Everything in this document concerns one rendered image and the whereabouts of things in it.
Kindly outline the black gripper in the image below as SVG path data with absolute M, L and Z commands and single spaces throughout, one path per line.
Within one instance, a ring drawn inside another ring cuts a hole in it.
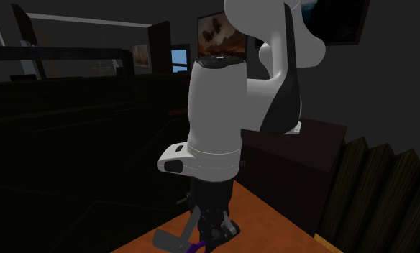
M 216 239 L 224 244 L 241 232 L 240 227 L 228 215 L 229 202 L 232 198 L 234 179 L 221 182 L 209 182 L 192 177 L 190 180 L 190 209 L 198 206 L 201 210 L 198 221 L 199 240 L 205 241 L 205 251 L 216 248 Z M 220 210 L 218 229 L 216 211 Z

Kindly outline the dark robot stand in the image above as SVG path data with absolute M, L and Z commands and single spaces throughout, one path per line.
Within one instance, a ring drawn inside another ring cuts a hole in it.
M 242 165 L 235 180 L 315 235 L 347 127 L 302 119 L 299 134 L 242 131 Z

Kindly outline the dark olive ridged furniture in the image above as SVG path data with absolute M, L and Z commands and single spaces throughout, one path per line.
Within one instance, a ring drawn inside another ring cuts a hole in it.
M 343 144 L 316 240 L 332 253 L 420 253 L 420 159 Z

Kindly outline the blue window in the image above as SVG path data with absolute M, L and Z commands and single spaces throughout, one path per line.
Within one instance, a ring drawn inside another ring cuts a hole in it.
M 174 73 L 188 72 L 191 69 L 190 57 L 189 44 L 171 45 L 172 71 Z

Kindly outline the tall dark cabinet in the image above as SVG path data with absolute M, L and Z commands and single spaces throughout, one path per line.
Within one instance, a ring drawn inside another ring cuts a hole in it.
M 164 21 L 147 28 L 153 73 L 171 73 L 172 56 L 170 22 Z

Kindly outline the small orange wall picture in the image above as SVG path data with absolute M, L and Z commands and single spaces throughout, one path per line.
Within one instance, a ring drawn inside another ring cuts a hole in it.
M 150 67 L 150 57 L 149 50 L 147 45 L 135 45 L 132 47 L 132 54 L 134 64 L 136 66 Z

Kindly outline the brown framed wall picture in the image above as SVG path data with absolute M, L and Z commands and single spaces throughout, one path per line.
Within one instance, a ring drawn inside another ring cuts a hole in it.
M 247 35 L 238 31 L 224 11 L 197 19 L 198 55 L 232 55 L 246 60 Z

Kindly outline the dark framed wall picture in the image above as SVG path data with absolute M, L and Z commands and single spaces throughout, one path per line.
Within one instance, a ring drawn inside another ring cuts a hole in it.
M 303 0 L 303 22 L 327 46 L 358 45 L 370 0 Z

